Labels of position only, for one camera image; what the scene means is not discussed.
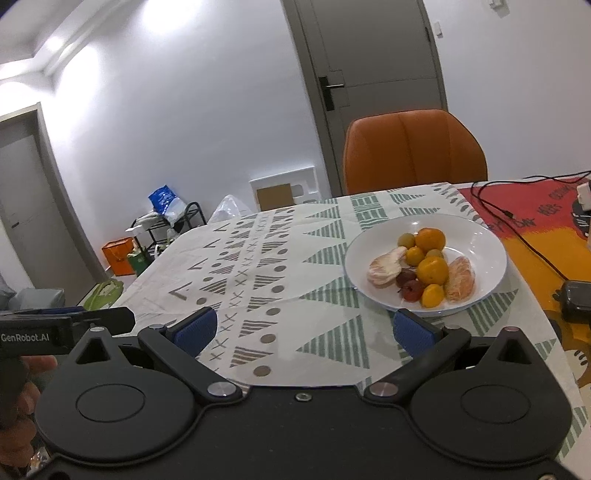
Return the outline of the person's left hand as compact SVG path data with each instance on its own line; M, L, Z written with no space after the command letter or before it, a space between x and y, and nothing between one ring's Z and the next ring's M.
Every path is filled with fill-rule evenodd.
M28 381L16 398L16 422L10 428L1 430L1 464L15 468L28 466L34 449L31 445L36 427L30 416L34 413L40 398L39 388Z

